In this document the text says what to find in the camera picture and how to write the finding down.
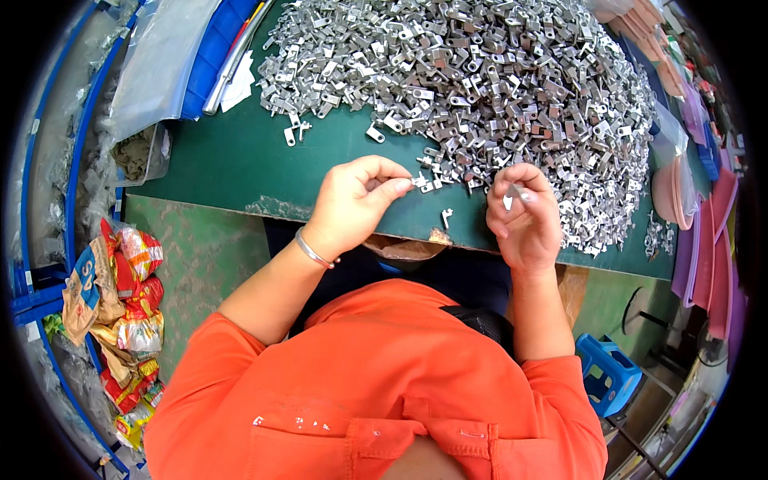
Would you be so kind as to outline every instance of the blue stool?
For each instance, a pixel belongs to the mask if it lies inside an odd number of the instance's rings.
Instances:
[[[595,413],[607,417],[619,412],[640,383],[643,376],[640,367],[607,335],[600,340],[589,333],[581,335],[576,340],[576,351],[581,357],[584,389]],[[594,367],[601,372],[593,373]]]

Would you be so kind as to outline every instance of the green workbench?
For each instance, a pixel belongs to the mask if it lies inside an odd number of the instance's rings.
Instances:
[[[253,40],[251,69],[257,79],[260,75],[256,69],[265,54],[276,55],[276,48],[264,52],[261,45],[279,14],[280,9],[274,8]],[[323,176],[332,166],[363,155],[378,154],[391,158],[417,176],[420,165],[416,157],[422,156],[424,147],[436,146],[430,139],[400,135],[389,129],[382,129],[386,141],[378,144],[366,135],[371,108],[350,112],[343,105],[322,120],[305,114],[302,120],[310,122],[312,129],[305,132],[303,143],[298,141],[296,132],[296,145],[288,147],[283,136],[283,129],[290,126],[288,117],[272,118],[259,105],[261,89],[256,85],[252,89],[252,96],[226,114],[219,112],[196,122],[171,125],[174,144],[168,173],[161,179],[131,188],[130,193],[306,221]],[[424,170],[424,174],[432,176],[428,170]],[[485,225],[485,195],[482,189],[475,192],[469,195],[464,184],[445,185],[427,194],[413,190],[389,208],[376,231],[427,240],[433,227],[442,228],[441,212],[452,208],[448,234],[454,245],[497,250],[495,238]],[[648,194],[642,197],[632,217],[636,228],[624,241],[624,251],[609,246],[607,252],[593,258],[571,247],[560,252],[558,262],[670,280],[674,256],[662,251],[652,261],[645,257],[644,238],[651,209]]]

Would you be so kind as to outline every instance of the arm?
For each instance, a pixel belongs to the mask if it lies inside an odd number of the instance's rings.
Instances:
[[[413,188],[410,177],[401,165],[376,155],[337,165],[320,186],[302,238],[325,261],[333,262],[373,233],[387,207]],[[219,313],[265,346],[278,343],[325,271],[292,240],[232,292]]]
[[[509,184],[521,184],[527,200],[502,203]],[[550,359],[574,354],[574,340],[558,291],[554,261],[560,251],[557,201],[543,173],[516,164],[496,174],[488,192],[488,227],[512,274],[511,309],[515,324],[515,358]]]

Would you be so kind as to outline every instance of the blue crate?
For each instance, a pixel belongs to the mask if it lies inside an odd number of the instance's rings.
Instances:
[[[227,59],[232,42],[243,23],[253,15],[259,0],[223,0],[208,22],[197,49],[181,118],[193,120],[203,116],[203,104],[214,88],[217,74]]]
[[[715,136],[712,135],[712,129],[707,121],[704,122],[704,137],[707,139],[707,146],[696,144],[696,149],[699,151],[699,158],[707,176],[711,181],[717,181],[720,178],[720,166],[722,165],[720,148],[717,146]]]

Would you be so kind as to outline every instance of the concrete floor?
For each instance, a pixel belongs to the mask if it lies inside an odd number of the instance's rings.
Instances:
[[[197,326],[269,261],[266,236],[259,217],[136,195],[128,195],[126,204],[126,222],[153,234],[164,247],[157,276],[165,287],[165,343],[158,362],[161,379],[167,381]],[[668,282],[590,270],[574,338],[608,334],[636,363],[644,364],[648,349],[662,343],[666,332],[648,322],[633,336],[621,332],[624,308],[639,286],[653,291],[649,313],[674,318],[679,302]]]

